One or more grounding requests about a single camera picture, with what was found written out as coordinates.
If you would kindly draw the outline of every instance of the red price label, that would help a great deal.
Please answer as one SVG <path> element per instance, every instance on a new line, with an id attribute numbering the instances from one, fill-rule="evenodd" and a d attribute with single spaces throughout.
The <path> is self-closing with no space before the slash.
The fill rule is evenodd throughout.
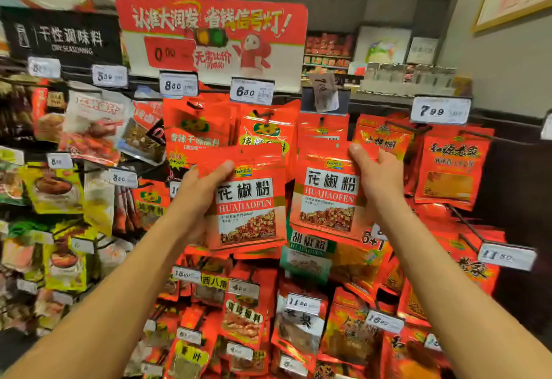
<path id="1" fill-rule="evenodd" d="M 196 41 L 145 36 L 147 60 L 150 66 L 176 71 L 195 71 Z"/>

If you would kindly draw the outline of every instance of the black category sign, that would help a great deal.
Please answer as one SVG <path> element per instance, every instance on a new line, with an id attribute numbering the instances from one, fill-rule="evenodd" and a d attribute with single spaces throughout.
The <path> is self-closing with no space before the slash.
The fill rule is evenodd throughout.
<path id="1" fill-rule="evenodd" d="M 119 18 L 106 14 L 2 7 L 12 58 L 58 58 L 61 65 L 122 65 Z"/>

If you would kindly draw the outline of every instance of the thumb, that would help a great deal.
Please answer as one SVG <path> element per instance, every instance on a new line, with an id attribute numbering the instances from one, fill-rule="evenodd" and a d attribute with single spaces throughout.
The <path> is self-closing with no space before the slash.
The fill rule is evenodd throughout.
<path id="1" fill-rule="evenodd" d="M 234 163 L 231 160 L 224 161 L 215 171 L 203 178 L 203 182 L 207 188 L 214 189 L 218 183 L 228 177 L 234 170 Z"/>
<path id="2" fill-rule="evenodd" d="M 377 166 L 377 163 L 370 158 L 370 155 L 361 145 L 354 143 L 349 145 L 349 152 L 361 168 L 362 173 L 369 173 Z"/>

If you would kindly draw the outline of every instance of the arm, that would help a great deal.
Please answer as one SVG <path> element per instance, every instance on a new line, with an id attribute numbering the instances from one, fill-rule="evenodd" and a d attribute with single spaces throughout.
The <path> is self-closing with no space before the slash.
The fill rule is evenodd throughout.
<path id="1" fill-rule="evenodd" d="M 537 379 L 552 354 L 493 298 L 469 280 L 412 212 L 403 194 L 403 164 L 380 151 L 378 163 L 359 145 L 350 152 L 376 222 L 393 250 L 460 379 Z"/>
<path id="2" fill-rule="evenodd" d="M 125 261 L 3 378 L 120 379 L 195 222 L 211 204 L 216 185 L 232 170 L 227 161 L 201 180 L 197 171 L 189 171 L 166 214 Z"/>

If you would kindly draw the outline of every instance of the shelf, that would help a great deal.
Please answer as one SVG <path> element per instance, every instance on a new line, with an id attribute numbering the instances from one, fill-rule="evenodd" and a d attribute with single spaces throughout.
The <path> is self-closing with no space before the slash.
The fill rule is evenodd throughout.
<path id="1" fill-rule="evenodd" d="M 321 58 L 336 58 L 336 59 L 351 59 L 350 56 L 331 56 L 331 55 L 318 55 L 315 53 L 304 53 L 303 56 L 319 56 Z"/>
<path id="2" fill-rule="evenodd" d="M 348 66 L 333 66 L 333 65 L 322 65 L 322 64 L 303 64 L 306 66 L 321 66 L 323 68 L 333 68 L 333 69 L 349 69 Z"/>

